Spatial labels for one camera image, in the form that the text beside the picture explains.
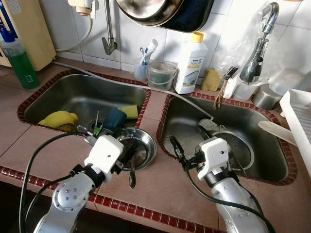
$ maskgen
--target yellow sponge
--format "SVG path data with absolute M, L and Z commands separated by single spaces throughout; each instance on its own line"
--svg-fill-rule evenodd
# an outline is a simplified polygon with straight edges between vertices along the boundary
M 120 107 L 118 109 L 124 112 L 125 114 L 127 114 L 126 119 L 137 119 L 138 118 L 137 105 Z
M 206 91 L 217 91 L 220 83 L 220 77 L 214 69 L 207 69 L 206 76 L 203 80 L 201 89 Z

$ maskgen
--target faucet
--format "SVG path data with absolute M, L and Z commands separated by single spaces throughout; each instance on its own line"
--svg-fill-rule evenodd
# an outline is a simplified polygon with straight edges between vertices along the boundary
M 111 16 L 110 16 L 110 5 L 109 0 L 104 0 L 105 3 L 105 12 L 106 12 L 106 21 L 108 28 L 108 42 L 105 37 L 102 37 L 103 46 L 105 49 L 105 53 L 107 55 L 111 55 L 112 52 L 117 49 L 117 43 L 115 42 L 112 34 L 112 25 L 111 25 Z
M 276 2 L 270 3 L 262 10 L 262 18 L 264 18 L 268 13 L 270 13 L 270 16 L 263 27 L 263 37 L 257 40 L 255 49 L 253 50 L 251 56 L 240 73 L 240 79 L 246 83 L 254 83 L 258 81 L 258 78 L 261 74 L 264 52 L 269 42 L 266 37 L 271 33 L 274 27 L 278 15 L 278 10 L 279 6 Z

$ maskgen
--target stainless steel bowl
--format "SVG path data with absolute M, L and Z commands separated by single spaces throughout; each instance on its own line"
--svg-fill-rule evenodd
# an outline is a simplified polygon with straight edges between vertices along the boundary
M 183 0 L 116 0 L 116 2 L 135 23 L 156 27 L 174 16 Z
M 144 130 L 137 128 L 124 128 L 120 130 L 115 138 L 121 143 L 126 143 L 126 141 L 130 141 L 131 139 L 139 140 L 139 146 L 137 151 L 135 152 L 135 170 L 141 170 L 147 167 L 155 158 L 156 155 L 156 143 L 153 138 Z M 124 166 L 124 171 L 130 171 L 130 164 Z

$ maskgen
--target sink basin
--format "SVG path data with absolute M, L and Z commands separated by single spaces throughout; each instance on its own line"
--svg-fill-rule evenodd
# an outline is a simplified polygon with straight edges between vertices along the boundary
M 18 110 L 22 121 L 36 124 L 47 115 L 63 110 L 75 113 L 78 116 L 75 124 L 83 125 L 90 131 L 93 131 L 97 111 L 100 111 L 101 123 L 114 107 L 137 105 L 140 112 L 146 99 L 146 91 L 142 88 L 115 84 L 82 74 L 65 75 L 41 95 L 40 90 L 28 102 L 20 105 L 20 108 L 27 105 L 23 115 L 23 109 Z M 126 120 L 125 127 L 135 127 L 136 121 Z
M 220 109 L 214 110 L 213 101 L 193 97 L 187 98 L 214 116 L 215 123 L 224 126 L 217 130 L 222 131 L 225 128 L 250 145 L 254 152 L 254 163 L 249 169 L 245 170 L 246 175 L 241 171 L 237 171 L 239 175 L 275 185 L 290 184 L 295 179 L 295 175 L 293 175 L 294 178 L 289 178 L 289 166 L 283 153 L 283 145 L 288 146 L 288 144 L 286 142 L 281 144 L 277 137 L 259 128 L 259 121 L 269 119 L 259 111 L 252 109 L 256 108 L 254 105 L 247 104 L 249 107 L 239 107 L 222 104 Z M 167 111 L 163 110 L 163 112 L 167 112 L 165 120 L 163 119 L 164 125 L 163 127 L 160 125 L 158 129 L 158 141 L 162 149 L 173 156 L 175 153 L 172 145 L 167 140 L 167 136 L 175 136 L 184 148 L 185 155 L 193 156 L 195 147 L 204 140 L 198 122 L 207 117 L 176 97 L 170 100 L 167 98 L 168 101 Z M 241 164 L 242 162 L 245 163 L 243 158 L 239 158 L 239 156 L 238 154 L 235 155 Z

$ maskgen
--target hose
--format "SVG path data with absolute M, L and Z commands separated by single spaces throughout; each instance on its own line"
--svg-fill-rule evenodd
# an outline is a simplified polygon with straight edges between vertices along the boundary
M 77 44 L 73 45 L 73 46 L 70 46 L 70 47 L 67 47 L 67 48 L 55 48 L 55 51 L 57 52 L 63 52 L 63 51 L 68 51 L 68 50 L 71 50 L 71 49 L 74 49 L 75 47 L 78 47 L 80 44 L 83 43 L 83 41 L 85 41 L 85 39 L 88 37 L 88 35 L 91 33 L 91 30 L 93 28 L 93 19 L 91 19 L 90 17 L 88 18 L 89 19 L 89 27 L 88 27 L 88 30 L 86 31 L 86 33 L 83 35 L 83 38 L 78 41 Z
M 131 87 L 138 87 L 138 88 L 143 88 L 143 89 L 148 89 L 148 90 L 153 90 L 152 88 L 148 87 L 148 86 L 142 86 L 142 85 L 136 85 L 136 84 L 131 84 L 131 83 L 123 83 L 123 82 L 119 82 L 119 81 L 115 81 L 115 80 L 110 80 L 110 79 L 106 79 L 106 78 L 103 78 L 101 76 L 98 76 L 96 74 L 93 74 L 91 72 L 88 72 L 86 70 L 83 70 L 83 69 L 80 69 L 78 67 L 75 67 L 75 66 L 71 66 L 71 65 L 67 65 L 67 64 L 63 64 L 63 63 L 60 63 L 60 62 L 52 62 L 52 64 L 55 64 L 55 65 L 59 65 L 59 66 L 63 66 L 63 67 L 67 67 L 67 68 L 70 68 L 70 69 L 75 69 L 75 70 L 78 70 L 84 74 L 87 74 L 87 75 L 90 75 L 90 76 L 93 76 L 93 77 L 96 77 L 96 78 L 100 78 L 100 79 L 104 79 L 105 81 L 108 81 L 108 82 L 111 82 L 111 83 L 116 83 L 116 84 L 121 84 L 121 85 L 125 85 L 125 86 L 131 86 Z M 206 111 L 204 111 L 202 108 L 200 108 L 198 105 L 196 105 L 195 103 L 191 102 L 189 99 L 175 93 L 175 92 L 172 92 L 172 91 L 160 91 L 160 92 L 163 92 L 163 93 L 166 93 L 166 94 L 169 94 L 169 95 L 172 95 L 172 96 L 175 96 L 177 98 L 180 98 L 181 100 L 183 100 L 184 102 L 190 104 L 191 106 L 193 106 L 194 108 L 196 108 L 197 110 L 199 110 L 201 113 L 207 115 L 211 120 L 214 119 L 214 117 L 207 113 Z

